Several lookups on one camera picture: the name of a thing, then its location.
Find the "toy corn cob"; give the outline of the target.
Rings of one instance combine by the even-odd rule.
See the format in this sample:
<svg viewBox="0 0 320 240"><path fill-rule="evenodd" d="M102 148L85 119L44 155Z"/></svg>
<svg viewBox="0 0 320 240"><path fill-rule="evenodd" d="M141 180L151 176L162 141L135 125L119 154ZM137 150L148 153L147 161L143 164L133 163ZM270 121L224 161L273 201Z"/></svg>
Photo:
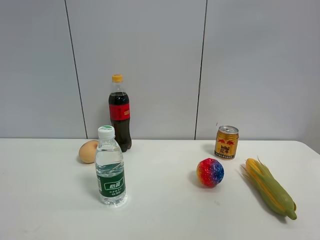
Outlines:
<svg viewBox="0 0 320 240"><path fill-rule="evenodd" d="M297 219L297 206L294 200L265 164L259 159L248 158L243 169L245 171L243 176L254 185L272 211L291 220Z"/></svg>

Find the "water bottle green label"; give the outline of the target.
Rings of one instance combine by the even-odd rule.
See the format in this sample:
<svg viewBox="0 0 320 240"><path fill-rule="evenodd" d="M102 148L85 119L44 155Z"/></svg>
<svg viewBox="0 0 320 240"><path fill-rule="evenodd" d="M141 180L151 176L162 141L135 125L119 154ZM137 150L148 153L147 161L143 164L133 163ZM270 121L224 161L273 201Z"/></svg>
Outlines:
<svg viewBox="0 0 320 240"><path fill-rule="evenodd" d="M95 171L101 201L118 208L127 200L123 153L111 125L98 128Z"/></svg>

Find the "peach fruit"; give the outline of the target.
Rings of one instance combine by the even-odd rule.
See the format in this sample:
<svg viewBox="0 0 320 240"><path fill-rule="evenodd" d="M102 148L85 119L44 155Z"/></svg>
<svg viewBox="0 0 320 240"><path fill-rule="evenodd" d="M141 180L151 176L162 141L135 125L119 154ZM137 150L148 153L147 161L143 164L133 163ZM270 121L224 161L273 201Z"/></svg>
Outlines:
<svg viewBox="0 0 320 240"><path fill-rule="evenodd" d="M96 159L96 150L99 142L97 140L90 140L83 144L78 151L79 159L84 164L92 164Z"/></svg>

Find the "gold energy drink can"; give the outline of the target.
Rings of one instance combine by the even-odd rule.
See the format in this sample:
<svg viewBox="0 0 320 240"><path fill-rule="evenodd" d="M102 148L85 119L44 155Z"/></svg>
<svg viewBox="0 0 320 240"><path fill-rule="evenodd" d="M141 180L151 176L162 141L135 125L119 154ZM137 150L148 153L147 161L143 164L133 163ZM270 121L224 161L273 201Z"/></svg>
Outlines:
<svg viewBox="0 0 320 240"><path fill-rule="evenodd" d="M239 130L230 125L218 128L214 154L221 159L232 160L236 156L239 140Z"/></svg>

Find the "rainbow spiky ball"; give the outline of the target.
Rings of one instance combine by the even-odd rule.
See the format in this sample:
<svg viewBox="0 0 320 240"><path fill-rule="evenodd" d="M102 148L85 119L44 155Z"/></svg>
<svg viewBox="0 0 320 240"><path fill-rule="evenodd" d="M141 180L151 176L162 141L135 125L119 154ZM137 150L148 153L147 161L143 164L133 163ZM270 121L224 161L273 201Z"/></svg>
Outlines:
<svg viewBox="0 0 320 240"><path fill-rule="evenodd" d="M214 158L200 161L196 168L198 180L209 188L214 188L224 178L225 171L222 164Z"/></svg>

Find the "cola bottle yellow cap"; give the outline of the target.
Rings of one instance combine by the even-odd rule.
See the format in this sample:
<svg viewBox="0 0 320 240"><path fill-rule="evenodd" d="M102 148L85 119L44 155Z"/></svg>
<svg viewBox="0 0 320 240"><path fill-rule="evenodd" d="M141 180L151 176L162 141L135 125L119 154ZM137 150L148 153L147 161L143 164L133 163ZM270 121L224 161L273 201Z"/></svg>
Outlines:
<svg viewBox="0 0 320 240"><path fill-rule="evenodd" d="M123 87L123 76L112 76L112 91L108 97L110 122L115 130L115 140L124 153L132 147L130 134L130 99Z"/></svg>

